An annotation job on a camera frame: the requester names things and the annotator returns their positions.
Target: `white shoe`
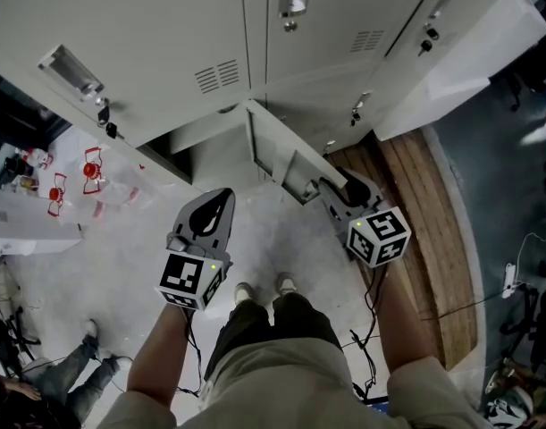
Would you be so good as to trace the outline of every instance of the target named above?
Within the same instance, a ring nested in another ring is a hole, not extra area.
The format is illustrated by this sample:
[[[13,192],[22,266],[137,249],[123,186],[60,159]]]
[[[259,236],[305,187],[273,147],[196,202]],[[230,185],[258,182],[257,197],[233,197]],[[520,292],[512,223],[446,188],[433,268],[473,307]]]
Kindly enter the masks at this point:
[[[247,282],[240,282],[235,286],[235,307],[243,300],[255,300],[255,290]]]
[[[97,324],[93,319],[88,319],[86,324],[86,335],[97,339]]]
[[[115,359],[115,362],[117,363],[120,370],[130,370],[131,365],[133,364],[133,361],[130,357],[127,356],[120,356]]]
[[[281,296],[289,294],[290,292],[298,292],[297,287],[292,280],[292,273],[279,273],[279,277],[276,280],[276,291]]]

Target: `jeans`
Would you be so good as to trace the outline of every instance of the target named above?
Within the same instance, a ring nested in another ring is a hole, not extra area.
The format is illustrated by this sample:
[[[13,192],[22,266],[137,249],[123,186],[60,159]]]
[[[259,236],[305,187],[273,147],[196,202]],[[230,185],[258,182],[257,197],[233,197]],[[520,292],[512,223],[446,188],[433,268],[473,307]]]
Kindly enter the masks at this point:
[[[264,307],[253,300],[240,302],[221,329],[205,372],[207,381],[219,361],[231,350],[279,339],[315,338],[330,342],[341,349],[338,338],[325,314],[316,311],[310,302],[290,292],[273,302],[274,326]]]
[[[97,353],[97,339],[87,335],[82,344],[56,366],[49,367],[33,382],[43,397],[56,400],[67,407],[84,424],[94,404],[102,396],[106,385],[120,370],[115,358],[105,359],[88,380],[69,392],[88,361]]]

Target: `shirt sleeve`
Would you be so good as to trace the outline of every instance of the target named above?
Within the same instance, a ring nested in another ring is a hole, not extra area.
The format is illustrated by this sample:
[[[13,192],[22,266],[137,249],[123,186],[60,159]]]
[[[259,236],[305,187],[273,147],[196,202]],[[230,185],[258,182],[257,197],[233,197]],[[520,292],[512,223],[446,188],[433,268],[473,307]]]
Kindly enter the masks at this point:
[[[175,416],[170,409],[141,392],[124,392],[97,429],[173,429]]]
[[[446,429],[486,426],[435,357],[394,371],[388,381],[388,396],[391,416],[402,416],[411,425]]]

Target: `ventilation slot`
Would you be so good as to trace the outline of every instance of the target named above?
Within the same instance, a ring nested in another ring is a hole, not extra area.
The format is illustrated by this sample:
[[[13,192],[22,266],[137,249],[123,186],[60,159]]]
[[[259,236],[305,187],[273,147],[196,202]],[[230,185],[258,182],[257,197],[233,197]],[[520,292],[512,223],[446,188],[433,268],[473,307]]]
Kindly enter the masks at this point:
[[[368,30],[363,32],[358,32],[352,47],[350,48],[350,53],[358,53],[360,51],[374,51],[375,48],[380,44],[382,39],[383,30]]]
[[[206,94],[207,92],[239,82],[239,66],[235,60],[219,63],[216,67],[198,71],[195,73],[195,79],[201,92]]]

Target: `wooden floor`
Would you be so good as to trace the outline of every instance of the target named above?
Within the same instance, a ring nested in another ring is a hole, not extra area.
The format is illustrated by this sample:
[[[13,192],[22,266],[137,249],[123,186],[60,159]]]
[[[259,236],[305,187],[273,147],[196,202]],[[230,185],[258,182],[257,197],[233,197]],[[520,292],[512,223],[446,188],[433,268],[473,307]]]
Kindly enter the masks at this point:
[[[437,358],[450,370],[477,344],[475,307],[451,313],[473,303],[473,289],[456,216],[423,135],[380,142],[371,134],[328,160],[364,174],[402,209],[412,238],[391,273],[404,282]]]

